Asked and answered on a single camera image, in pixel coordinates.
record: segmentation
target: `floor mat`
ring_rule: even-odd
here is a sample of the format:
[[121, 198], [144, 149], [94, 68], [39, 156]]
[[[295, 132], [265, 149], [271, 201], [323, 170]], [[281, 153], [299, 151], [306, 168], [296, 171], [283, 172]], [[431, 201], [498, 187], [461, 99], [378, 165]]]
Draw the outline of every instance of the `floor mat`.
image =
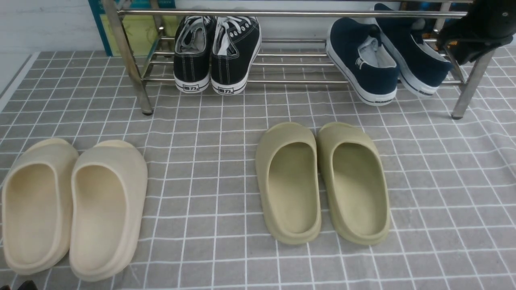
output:
[[[516, 289], [515, 57], [513, 47], [496, 52], [470, 109], [453, 121], [453, 87], [427, 100], [400, 87], [393, 103], [372, 107], [347, 86], [255, 84], [235, 96], [149, 84], [155, 113], [147, 117], [121, 58], [41, 53], [0, 113], [0, 181], [42, 139], [64, 138], [80, 152], [103, 140], [130, 142], [149, 166], [140, 240], [130, 266], [112, 279], [80, 281], [67, 258], [21, 277], [0, 257], [0, 285], [16, 289], [32, 279], [42, 290]], [[172, 70], [156, 67], [154, 74]], [[331, 67], [256, 67], [250, 78], [294, 77], [342, 79]], [[254, 155], [265, 130], [285, 121], [314, 132], [346, 122], [371, 136], [389, 187], [386, 241], [362, 247], [339, 238], [323, 183], [319, 237], [301, 246], [272, 239]]]

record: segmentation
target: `navy blue sneaker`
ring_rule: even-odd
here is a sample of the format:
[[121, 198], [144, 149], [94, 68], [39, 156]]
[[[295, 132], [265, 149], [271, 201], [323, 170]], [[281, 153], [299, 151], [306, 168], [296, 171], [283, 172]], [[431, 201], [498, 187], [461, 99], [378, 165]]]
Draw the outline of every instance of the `navy blue sneaker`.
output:
[[326, 53], [364, 103], [383, 106], [396, 97], [399, 67], [383, 47], [378, 26], [351, 18], [335, 21]]
[[[392, 11], [376, 4], [375, 11]], [[415, 95], [432, 96], [446, 79], [452, 64], [423, 41], [425, 20], [376, 18], [381, 39], [401, 68], [401, 82]]]

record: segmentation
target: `sneaker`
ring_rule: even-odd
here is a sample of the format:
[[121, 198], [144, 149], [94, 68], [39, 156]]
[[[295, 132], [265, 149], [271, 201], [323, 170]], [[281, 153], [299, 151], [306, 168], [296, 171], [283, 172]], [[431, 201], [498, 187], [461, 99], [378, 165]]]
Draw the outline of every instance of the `sneaker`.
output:
[[212, 49], [212, 85], [219, 94], [237, 94], [246, 87], [262, 31], [255, 17], [219, 17]]
[[[375, 11], [392, 11], [376, 4]], [[426, 22], [414, 18], [376, 18], [387, 50], [398, 62], [401, 82], [415, 95], [432, 96], [446, 79], [452, 64], [423, 41]]]
[[175, 86], [183, 93], [198, 93], [209, 84], [209, 56], [215, 17], [187, 16], [175, 33]]
[[331, 26], [326, 53], [362, 102], [383, 106], [396, 97], [399, 67], [382, 45], [380, 29], [341, 18]]

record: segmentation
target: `wall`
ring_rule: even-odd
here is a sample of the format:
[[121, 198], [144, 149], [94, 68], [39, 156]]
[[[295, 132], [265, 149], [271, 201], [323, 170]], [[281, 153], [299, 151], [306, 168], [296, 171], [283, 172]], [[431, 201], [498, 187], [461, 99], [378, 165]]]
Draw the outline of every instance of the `wall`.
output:
[[[373, 3], [176, 0], [179, 8], [338, 10], [369, 9]], [[324, 37], [332, 19], [262, 18], [273, 37]], [[103, 50], [86, 0], [0, 1], [0, 52]]]
[[102, 49], [86, 0], [0, 1], [0, 52]]

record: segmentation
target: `cream slide sandal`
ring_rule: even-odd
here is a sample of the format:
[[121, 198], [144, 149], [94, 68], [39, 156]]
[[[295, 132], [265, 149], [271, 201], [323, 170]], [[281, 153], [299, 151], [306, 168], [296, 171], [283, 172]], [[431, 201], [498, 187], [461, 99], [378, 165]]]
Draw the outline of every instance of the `cream slide sandal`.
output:
[[85, 281], [123, 270], [133, 258], [147, 191], [147, 165], [131, 144], [110, 140], [73, 169], [70, 265]]
[[30, 147], [13, 164], [2, 190], [7, 265], [30, 275], [61, 260], [70, 247], [70, 178], [79, 154], [63, 139]]
[[317, 147], [335, 230], [357, 244], [383, 241], [389, 233], [391, 212], [373, 141], [351, 125], [329, 123], [319, 131]]
[[317, 149], [312, 132], [297, 123], [278, 124], [256, 149], [256, 174], [267, 229], [286, 244], [303, 244], [321, 227]]

